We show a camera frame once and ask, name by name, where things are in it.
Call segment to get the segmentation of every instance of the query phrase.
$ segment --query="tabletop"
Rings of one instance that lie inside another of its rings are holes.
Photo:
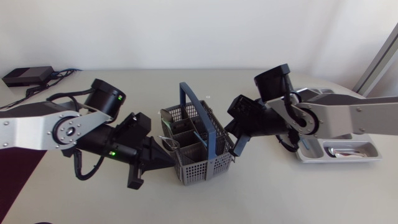
[[[259,98],[253,78],[263,70],[113,70],[76,72],[26,101],[80,91],[95,78],[127,95],[120,123],[130,112],[152,119],[150,136],[163,135],[159,110],[179,104],[180,82],[226,126],[227,109],[242,94]],[[290,74],[294,87],[331,88],[334,83]],[[0,105],[23,97],[26,87],[0,83]],[[85,97],[77,100],[84,102]],[[105,159],[80,181],[73,159],[48,151],[13,203],[4,223],[398,223],[397,136],[371,135],[383,159],[376,162],[304,164],[274,136],[252,138],[229,171],[184,186],[172,167],[145,172],[139,190],[128,189],[129,166]],[[83,152],[83,173],[99,156]]]

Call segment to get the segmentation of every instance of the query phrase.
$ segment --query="aluminum arm segment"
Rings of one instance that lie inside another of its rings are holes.
[[[18,106],[0,111],[0,149],[69,149],[109,119],[109,115],[98,110],[82,116],[49,101]]]
[[[321,94],[292,105],[300,126],[287,114],[283,100],[267,102],[305,138],[330,139],[345,134],[398,135],[398,97],[360,99],[348,95]]]

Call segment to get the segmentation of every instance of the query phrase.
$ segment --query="robotic arm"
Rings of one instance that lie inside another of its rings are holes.
[[[90,94],[85,104],[74,96]],[[56,104],[52,100],[69,97],[71,102]],[[174,160],[147,137],[150,119],[142,113],[131,113],[115,128],[113,122],[126,95],[108,83],[96,79],[91,89],[58,93],[47,101],[18,106],[0,112],[1,149],[20,147],[34,150],[62,150],[64,156],[75,157],[75,172],[80,180],[90,178],[104,157],[129,164],[127,187],[138,189],[147,170],[174,166]],[[87,114],[80,114],[86,109]],[[101,156],[96,167],[81,174],[80,150]]]
[[[307,88],[294,91],[287,64],[254,78],[261,99],[238,96],[228,109],[234,118],[225,130],[238,138],[231,152],[240,156],[255,136],[276,135],[284,147],[295,152],[303,139],[331,139],[347,134],[393,134],[398,97],[362,99],[348,95],[318,93]],[[291,145],[280,136],[287,134]]]

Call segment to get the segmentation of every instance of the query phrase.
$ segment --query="black cable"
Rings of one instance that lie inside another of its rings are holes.
[[[289,152],[297,152],[297,150],[299,149],[299,146],[297,144],[293,144],[293,146],[290,146],[286,142],[284,142],[279,135],[275,136],[278,139],[279,143],[281,143]]]
[[[80,107],[79,107],[79,104],[77,103],[77,100],[75,99],[75,97],[73,97],[73,96],[68,96],[68,97],[73,101],[73,104],[75,105],[75,111],[79,112]]]
[[[110,121],[105,121],[104,124],[111,124],[111,123],[113,123],[114,121],[116,121],[116,119],[118,118],[118,115],[119,115],[119,111],[120,111],[120,110],[118,110],[118,112],[116,113],[116,115],[114,116],[114,118],[113,118],[112,120],[110,120]]]
[[[48,88],[50,88],[52,86],[55,86],[56,84],[58,84],[64,78],[70,76],[75,71],[81,71],[81,70],[80,69],[75,69],[75,68],[70,68],[70,69],[62,70],[60,72],[53,72],[53,74],[51,74],[51,76],[52,76],[52,79],[57,80],[56,82],[54,82],[52,84],[46,84],[44,86],[37,86],[37,87],[29,88],[26,91],[26,94],[25,94],[24,98],[22,98],[20,100],[17,100],[15,102],[9,103],[9,104],[7,104],[5,106],[0,107],[0,110],[12,108],[13,106],[18,105],[19,103],[22,103],[23,101],[29,99],[30,97],[32,97],[34,95],[37,95],[37,94],[43,92],[44,90],[46,90],[46,89],[48,89]]]
[[[297,91],[290,91],[290,93],[294,94],[297,96],[298,102],[301,103],[302,102],[302,98],[300,96],[300,94]]]
[[[83,175],[81,174],[81,151],[79,149],[75,149],[73,152],[73,159],[75,161],[75,174],[79,180],[88,180],[90,177],[92,177],[104,161],[104,157],[101,156],[94,168],[89,173]]]
[[[283,76],[283,82],[285,84],[285,96],[284,96],[284,102],[285,102],[285,109],[287,114],[301,127],[305,127],[306,122],[304,119],[299,118],[293,110],[292,107],[292,102],[290,100],[290,87],[289,83],[286,81],[286,76]]]
[[[48,97],[46,100],[47,101],[53,101],[62,97],[70,97],[70,96],[81,96],[81,95],[85,95],[85,94],[89,94],[94,92],[95,89],[90,88],[88,90],[84,90],[84,91],[76,91],[76,92],[70,92],[70,93],[56,93],[50,97]]]

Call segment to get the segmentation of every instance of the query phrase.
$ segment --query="wire dishwasher basket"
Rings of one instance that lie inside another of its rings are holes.
[[[186,103],[186,95],[191,103]],[[226,172],[234,143],[204,101],[180,83],[180,104],[163,109],[163,145],[175,160],[175,171],[184,185]]]

